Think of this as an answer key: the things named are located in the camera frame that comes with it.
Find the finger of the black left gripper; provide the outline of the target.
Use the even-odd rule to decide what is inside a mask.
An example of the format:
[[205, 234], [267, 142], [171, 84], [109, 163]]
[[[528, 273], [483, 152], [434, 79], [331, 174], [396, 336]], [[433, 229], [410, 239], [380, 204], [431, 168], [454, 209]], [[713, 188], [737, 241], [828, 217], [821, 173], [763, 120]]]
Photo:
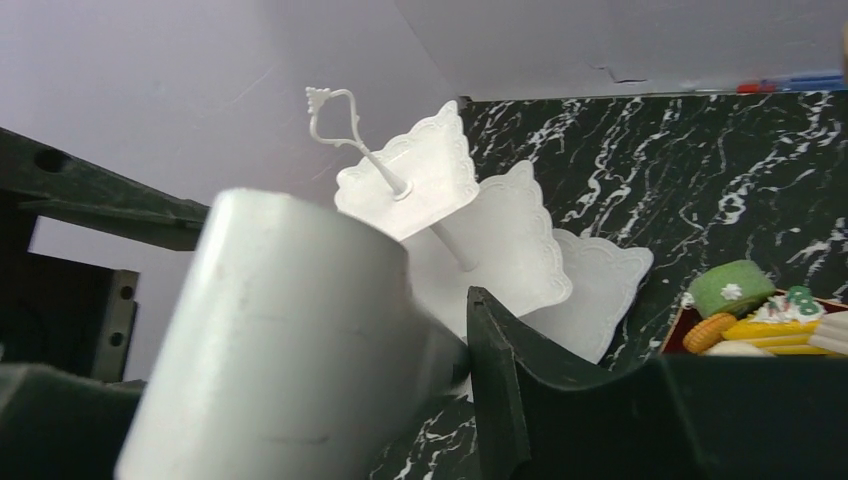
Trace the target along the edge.
[[[29, 128], [19, 132], [46, 150], [64, 151], [178, 198], [205, 204], [211, 201], [211, 177], [204, 172], [200, 159], [183, 156], [185, 149], [167, 153], [156, 145], [139, 144], [135, 135], [122, 139], [116, 132], [107, 132], [104, 137], [92, 131], [48, 134]], [[140, 318], [128, 349], [124, 378], [149, 378], [191, 255], [53, 219], [39, 222], [34, 250], [140, 273], [136, 297]]]

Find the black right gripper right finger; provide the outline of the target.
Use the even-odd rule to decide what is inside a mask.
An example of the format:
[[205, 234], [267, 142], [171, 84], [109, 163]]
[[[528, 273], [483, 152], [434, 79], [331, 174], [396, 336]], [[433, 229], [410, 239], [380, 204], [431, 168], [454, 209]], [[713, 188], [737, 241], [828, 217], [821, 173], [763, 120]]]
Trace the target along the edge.
[[843, 358], [660, 355], [622, 373], [472, 287], [467, 333], [485, 479], [843, 479]]

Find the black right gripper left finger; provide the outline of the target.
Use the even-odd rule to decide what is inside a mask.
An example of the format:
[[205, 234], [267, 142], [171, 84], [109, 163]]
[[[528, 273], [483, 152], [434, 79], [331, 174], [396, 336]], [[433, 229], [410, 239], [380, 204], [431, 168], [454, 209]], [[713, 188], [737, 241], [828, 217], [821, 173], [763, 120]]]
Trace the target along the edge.
[[146, 382], [1, 366], [1, 477], [111, 479]]

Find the metal serving tongs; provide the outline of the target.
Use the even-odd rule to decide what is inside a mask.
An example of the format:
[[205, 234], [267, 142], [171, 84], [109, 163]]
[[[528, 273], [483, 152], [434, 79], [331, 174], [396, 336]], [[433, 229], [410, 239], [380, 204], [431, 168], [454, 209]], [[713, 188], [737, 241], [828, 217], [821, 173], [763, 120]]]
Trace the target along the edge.
[[466, 345], [405, 248], [283, 193], [219, 193], [115, 467], [119, 479], [362, 479]]

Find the white three-tier cake stand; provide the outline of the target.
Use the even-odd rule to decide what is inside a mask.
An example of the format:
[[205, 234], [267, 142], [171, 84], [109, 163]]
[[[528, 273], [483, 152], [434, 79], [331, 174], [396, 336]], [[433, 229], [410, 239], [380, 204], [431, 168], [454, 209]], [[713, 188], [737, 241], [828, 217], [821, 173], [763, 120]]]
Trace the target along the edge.
[[455, 101], [378, 150], [358, 130], [331, 145], [361, 154], [337, 175], [336, 208], [403, 244], [416, 299], [456, 335], [477, 286], [577, 356], [605, 356], [650, 250], [555, 228], [529, 161], [478, 180]]

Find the white coconut ball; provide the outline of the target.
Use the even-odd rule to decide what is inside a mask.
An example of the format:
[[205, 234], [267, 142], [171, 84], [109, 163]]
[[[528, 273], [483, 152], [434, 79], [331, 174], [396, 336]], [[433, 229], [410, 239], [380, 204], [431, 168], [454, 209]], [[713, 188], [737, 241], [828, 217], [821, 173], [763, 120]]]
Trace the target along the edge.
[[744, 341], [722, 341], [708, 348], [703, 356], [774, 357], [773, 353]]

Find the round sandwich biscuit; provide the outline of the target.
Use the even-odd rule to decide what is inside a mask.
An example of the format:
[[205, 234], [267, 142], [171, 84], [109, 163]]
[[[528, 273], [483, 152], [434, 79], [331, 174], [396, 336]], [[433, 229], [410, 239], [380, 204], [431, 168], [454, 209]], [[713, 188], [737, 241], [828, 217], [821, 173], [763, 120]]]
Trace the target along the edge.
[[693, 354], [702, 354], [723, 339], [723, 333], [738, 322], [726, 312], [716, 313], [698, 323], [684, 338], [684, 347]]

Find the red dessert tray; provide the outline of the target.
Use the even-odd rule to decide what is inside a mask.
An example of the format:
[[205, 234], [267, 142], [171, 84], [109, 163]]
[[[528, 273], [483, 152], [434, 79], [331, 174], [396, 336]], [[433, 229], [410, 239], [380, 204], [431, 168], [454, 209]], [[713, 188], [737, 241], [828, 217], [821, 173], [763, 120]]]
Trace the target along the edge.
[[[834, 301], [817, 298], [826, 313], [841, 313], [847, 310], [847, 306]], [[669, 333], [659, 347], [659, 351], [666, 353], [689, 354], [684, 347], [685, 336], [702, 321], [702, 317], [694, 308], [679, 308], [672, 323]]]

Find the green swirl roll cake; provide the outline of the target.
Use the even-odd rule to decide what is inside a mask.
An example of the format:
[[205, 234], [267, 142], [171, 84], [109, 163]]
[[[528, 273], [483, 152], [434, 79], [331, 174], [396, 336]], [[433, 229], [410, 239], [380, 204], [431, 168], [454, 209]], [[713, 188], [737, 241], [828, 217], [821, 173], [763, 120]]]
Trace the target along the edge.
[[744, 317], [777, 292], [774, 283], [751, 260], [714, 267], [695, 278], [687, 289], [703, 319], [718, 313]]

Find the yellow decorated cake slice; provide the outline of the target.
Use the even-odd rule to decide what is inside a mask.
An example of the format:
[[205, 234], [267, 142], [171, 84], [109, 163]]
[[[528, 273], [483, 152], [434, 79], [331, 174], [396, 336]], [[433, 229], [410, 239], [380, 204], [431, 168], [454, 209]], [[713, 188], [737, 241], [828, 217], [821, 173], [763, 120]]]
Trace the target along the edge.
[[826, 313], [808, 287], [793, 286], [769, 297], [755, 312], [724, 331], [722, 338], [774, 355], [827, 355], [827, 350], [810, 343]]

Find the white triangle cake slice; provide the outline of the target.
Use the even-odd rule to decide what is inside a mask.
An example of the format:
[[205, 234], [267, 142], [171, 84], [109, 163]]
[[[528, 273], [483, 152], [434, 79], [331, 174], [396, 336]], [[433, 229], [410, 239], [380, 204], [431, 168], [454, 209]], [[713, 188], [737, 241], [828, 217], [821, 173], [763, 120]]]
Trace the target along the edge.
[[847, 312], [824, 315], [808, 343], [836, 354], [847, 355]]

